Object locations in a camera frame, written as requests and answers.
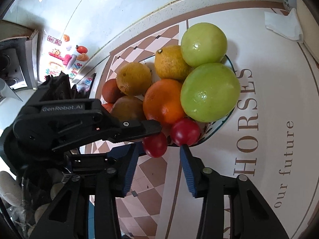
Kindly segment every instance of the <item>screw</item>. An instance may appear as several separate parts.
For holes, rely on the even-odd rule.
[[[209,167],[203,168],[203,173],[211,174],[212,172],[213,172],[213,169],[212,169],[212,168],[209,168]]]
[[[72,178],[71,178],[71,180],[72,180],[73,182],[77,182],[79,179],[80,179],[80,176],[77,175],[77,174],[73,175]]]
[[[243,174],[240,174],[238,176],[238,178],[242,181],[242,182],[245,182],[246,180],[248,180],[248,177],[246,175],[243,175]]]
[[[113,173],[116,173],[116,169],[113,168],[113,167],[110,167],[110,168],[108,168],[108,169],[106,170],[106,172],[107,172],[108,174],[113,174]]]

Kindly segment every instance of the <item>green tomato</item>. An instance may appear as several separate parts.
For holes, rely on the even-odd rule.
[[[211,23],[191,26],[181,39],[181,53],[187,64],[198,67],[220,62],[226,55],[227,38],[223,31]]]
[[[194,120],[213,122],[231,112],[239,94],[234,72],[221,63],[208,63],[187,76],[181,89],[181,105]]]

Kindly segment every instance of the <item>white tissue paper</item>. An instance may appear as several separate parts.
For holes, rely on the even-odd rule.
[[[265,25],[267,29],[287,39],[303,43],[303,33],[295,8],[287,16],[265,12]]]

